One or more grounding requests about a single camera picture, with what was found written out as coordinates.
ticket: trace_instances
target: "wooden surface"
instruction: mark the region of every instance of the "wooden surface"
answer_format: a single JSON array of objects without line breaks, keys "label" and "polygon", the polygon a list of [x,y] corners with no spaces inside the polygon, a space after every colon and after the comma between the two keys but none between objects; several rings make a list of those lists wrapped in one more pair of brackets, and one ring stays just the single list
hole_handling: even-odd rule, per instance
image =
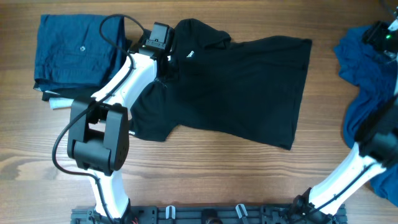
[{"label": "wooden surface", "polygon": [[[124,183],[133,205],[287,203],[322,181],[349,153],[341,125],[358,89],[338,76],[333,47],[350,27],[390,19],[377,1],[2,1],[0,4],[0,223],[68,223],[94,204],[89,181],[51,161],[69,110],[52,111],[32,89],[41,14],[113,14],[175,26],[194,17],[235,41],[270,35],[313,40],[291,151],[229,134],[178,127],[166,142],[130,137]],[[141,31],[126,22],[127,36]],[[74,162],[62,141],[58,158]],[[347,201],[349,223],[398,223],[398,208],[366,186]]]}]

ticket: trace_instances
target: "wooden floor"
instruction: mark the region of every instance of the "wooden floor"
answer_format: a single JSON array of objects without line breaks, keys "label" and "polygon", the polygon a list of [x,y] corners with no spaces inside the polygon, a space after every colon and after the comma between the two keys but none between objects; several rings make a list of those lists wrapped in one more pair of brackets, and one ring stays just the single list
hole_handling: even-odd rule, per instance
[{"label": "wooden floor", "polygon": [[[350,27],[390,19],[376,0],[94,1],[0,4],[0,223],[68,223],[71,209],[95,202],[87,179],[60,173],[51,161],[53,142],[70,111],[52,111],[32,89],[41,14],[123,13],[148,29],[155,21],[175,26],[193,17],[237,42],[271,35],[313,40],[291,151],[181,126],[166,142],[130,137],[123,172],[133,205],[287,203],[349,153],[341,125],[358,89],[338,76],[333,47]],[[126,32],[133,39],[141,35],[132,22],[126,22]],[[74,169],[65,146],[62,141],[58,158]],[[350,224],[398,223],[398,208],[369,185],[346,204]]]}]

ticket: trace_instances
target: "blue cloth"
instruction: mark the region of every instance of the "blue cloth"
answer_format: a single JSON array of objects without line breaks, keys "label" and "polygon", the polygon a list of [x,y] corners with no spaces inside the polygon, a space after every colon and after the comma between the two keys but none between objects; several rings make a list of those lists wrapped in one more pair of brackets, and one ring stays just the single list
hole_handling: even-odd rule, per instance
[{"label": "blue cloth", "polygon": [[[354,135],[361,122],[394,94],[397,62],[377,53],[362,43],[362,34],[370,27],[350,29],[335,47],[341,70],[339,76],[359,87],[359,95],[347,109],[343,135],[347,145],[354,146]],[[398,206],[398,165],[371,179],[375,193]]]},{"label": "blue cloth", "polygon": [[[105,85],[126,56],[100,36],[98,15],[42,15],[34,79],[42,91]],[[124,18],[106,21],[103,34],[126,48]]]}]

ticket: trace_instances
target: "crumpled blue fabric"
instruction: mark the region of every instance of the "crumpled blue fabric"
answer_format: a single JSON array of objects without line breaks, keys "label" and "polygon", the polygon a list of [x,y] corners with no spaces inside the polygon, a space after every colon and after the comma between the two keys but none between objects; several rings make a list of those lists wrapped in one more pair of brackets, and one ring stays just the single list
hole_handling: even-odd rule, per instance
[{"label": "crumpled blue fabric", "polygon": [[[104,86],[126,56],[100,36],[106,16],[42,15],[37,33],[34,79],[40,90]],[[124,18],[106,21],[103,34],[126,48]]]},{"label": "crumpled blue fabric", "polygon": [[[339,76],[359,87],[359,94],[347,109],[343,135],[348,147],[369,114],[393,97],[397,80],[397,62],[377,53],[361,41],[370,26],[349,29],[334,48],[341,69]],[[398,165],[371,179],[375,193],[398,206]]]}]

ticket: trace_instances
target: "black cord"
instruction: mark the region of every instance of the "black cord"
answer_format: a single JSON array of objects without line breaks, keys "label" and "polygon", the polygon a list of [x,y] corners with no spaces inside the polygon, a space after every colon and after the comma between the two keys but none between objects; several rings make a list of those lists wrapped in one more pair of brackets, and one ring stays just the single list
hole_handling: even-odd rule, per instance
[{"label": "black cord", "polygon": [[144,31],[144,35],[145,35],[145,36],[147,35],[147,34],[145,33],[144,27],[143,27],[137,20],[135,20],[134,18],[132,18],[131,16],[127,16],[127,15],[123,15],[123,14],[113,14],[113,15],[107,16],[107,17],[101,22],[101,24],[99,25],[99,34],[100,34],[100,36],[101,36],[105,41],[107,41],[107,43],[109,43],[109,44],[112,45],[113,47],[116,47],[116,48],[117,48],[118,50],[120,50],[124,55],[126,55],[126,56],[129,58],[130,62],[131,62],[131,66],[129,67],[129,71],[127,72],[127,74],[120,80],[120,82],[119,82],[111,91],[109,91],[109,93],[107,93],[107,94],[105,95],[104,98],[100,99],[100,100],[97,101],[95,104],[93,104],[93,105],[91,105],[90,107],[88,107],[87,109],[83,110],[78,116],[76,116],[75,118],[73,118],[73,119],[66,125],[66,127],[65,127],[65,128],[62,130],[62,132],[59,134],[57,140],[55,140],[54,146],[53,146],[53,148],[52,148],[52,162],[54,163],[55,167],[56,167],[58,170],[60,170],[60,171],[62,171],[62,172],[64,172],[64,173],[66,173],[66,174],[70,174],[70,175],[81,175],[81,176],[91,177],[91,178],[93,178],[93,179],[95,180],[95,184],[97,185],[97,188],[98,188],[98,193],[99,193],[99,197],[100,197],[100,199],[101,199],[102,206],[103,206],[104,211],[105,211],[105,214],[106,214],[106,216],[107,216],[107,218],[109,219],[109,222],[110,222],[111,224],[113,224],[114,222],[113,222],[113,219],[112,219],[111,215],[109,214],[108,208],[106,207],[106,204],[105,204],[105,199],[104,199],[104,194],[103,194],[103,191],[102,191],[100,179],[99,179],[98,177],[96,177],[95,175],[89,174],[89,173],[86,173],[86,172],[73,172],[73,171],[64,169],[64,168],[61,167],[61,165],[57,162],[57,157],[56,157],[56,155],[57,155],[58,145],[60,144],[61,139],[62,139],[63,136],[66,134],[66,132],[67,132],[67,131],[68,131],[68,130],[69,130],[69,129],[70,129],[82,116],[84,116],[85,114],[89,113],[91,110],[93,110],[93,109],[96,108],[98,105],[100,105],[101,103],[103,103],[106,99],[108,99],[110,96],[112,96],[112,94],[123,84],[123,82],[126,81],[126,79],[128,78],[129,74],[132,72],[132,70],[133,70],[133,69],[136,69],[136,68],[135,68],[135,65],[134,65],[134,60],[132,59],[131,55],[130,55],[127,51],[125,51],[123,48],[121,48],[120,46],[117,46],[112,40],[106,38],[106,37],[104,36],[104,34],[102,33],[102,26],[103,26],[103,24],[104,24],[108,19],[110,19],[110,18],[112,18],[112,17],[125,17],[125,18],[128,18],[128,19],[134,21],[134,22]]},{"label": "black cord", "polygon": [[394,10],[392,10],[386,3],[385,0],[379,0],[379,3],[381,4],[381,6],[392,16],[394,16],[394,18],[397,17],[397,15],[395,14]]},{"label": "black cord", "polygon": [[328,206],[330,203],[332,203],[333,201],[337,200],[340,196],[342,196],[352,185],[354,185],[374,164],[376,163],[372,163],[368,166],[366,166],[361,173],[359,173],[355,179],[353,179],[348,185],[347,187],[345,187],[340,193],[336,194],[332,199],[330,199],[329,201],[325,202],[323,205],[319,206],[318,208],[316,208],[315,210],[309,212],[308,214],[306,214],[304,217],[299,218],[298,220],[295,220],[294,222],[290,223],[290,224],[294,224],[297,222],[301,222],[302,220],[306,219],[308,216],[313,215],[314,213],[320,211],[321,209],[325,208],[326,206]]}]

